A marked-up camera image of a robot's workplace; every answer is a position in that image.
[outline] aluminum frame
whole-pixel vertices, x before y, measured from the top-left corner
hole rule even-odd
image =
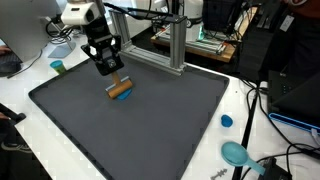
[[[184,62],[187,19],[184,16],[179,16],[181,19],[175,19],[176,22],[170,23],[173,36],[170,38],[170,58],[168,58],[134,46],[125,14],[114,10],[110,10],[109,13],[116,34],[121,36],[120,56],[129,57],[178,76],[183,73],[187,66]]]

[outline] gray mat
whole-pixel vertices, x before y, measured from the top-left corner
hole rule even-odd
[[[222,76],[187,68],[175,76],[123,59],[134,88],[110,100],[91,60],[30,92],[108,179],[180,179],[227,88]]]

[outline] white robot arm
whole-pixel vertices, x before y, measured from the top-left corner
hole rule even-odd
[[[101,0],[68,0],[61,20],[65,25],[82,26],[88,37],[88,44],[81,46],[82,50],[95,61],[100,74],[105,76],[122,68],[118,52],[121,48],[121,37],[110,33]],[[90,47],[96,49],[96,54],[90,53]],[[103,52],[110,50],[111,56],[105,57]]]

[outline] blue cup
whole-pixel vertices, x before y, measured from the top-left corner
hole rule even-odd
[[[53,61],[50,64],[50,67],[52,67],[58,74],[66,72],[66,68],[64,67],[63,62],[61,60]]]

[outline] computer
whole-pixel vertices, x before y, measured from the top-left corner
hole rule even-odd
[[[0,77],[9,76],[21,70],[22,61],[13,52],[0,55]]]
[[[269,72],[269,117],[297,128],[320,130],[320,72],[309,79]]]
[[[1,0],[0,39],[22,60],[36,57],[50,41],[46,16],[56,15],[55,0]]]

